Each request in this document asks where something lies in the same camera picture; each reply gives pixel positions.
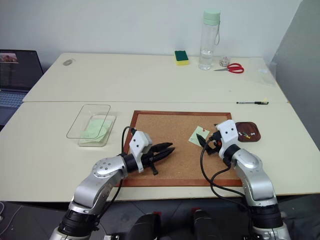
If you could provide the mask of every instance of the scissors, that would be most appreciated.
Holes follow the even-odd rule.
[[[234,74],[242,74],[245,69],[239,63],[231,63],[226,68],[217,69],[215,71],[229,71],[230,73]]]

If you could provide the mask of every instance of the mint green bottle cap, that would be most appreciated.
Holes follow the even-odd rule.
[[[220,11],[216,9],[207,9],[203,14],[203,23],[206,25],[219,25],[220,24]]]

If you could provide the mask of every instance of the laptop screen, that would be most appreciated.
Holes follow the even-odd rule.
[[[36,51],[0,50],[0,88],[28,91],[43,75]]]

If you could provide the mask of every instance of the clear plastic bottle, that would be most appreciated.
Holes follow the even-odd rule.
[[[214,9],[204,11],[199,57],[199,68],[201,70],[209,70],[212,67],[219,26],[220,11]]]

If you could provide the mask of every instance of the cork board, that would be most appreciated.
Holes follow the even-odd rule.
[[[155,163],[158,175],[153,175],[148,167],[142,173],[133,172],[124,180],[126,187],[169,187],[169,186],[209,186],[200,168],[202,148],[189,142],[197,126],[212,133],[219,124],[231,119],[229,112],[176,112],[176,111],[139,111],[133,113],[130,126],[150,135],[153,145],[169,142],[175,150],[167,158]],[[129,151],[132,135],[127,135],[124,150]],[[204,170],[208,177],[225,169],[226,166],[218,154],[204,154]],[[241,180],[233,169],[220,174],[215,183],[222,186],[241,186]]]

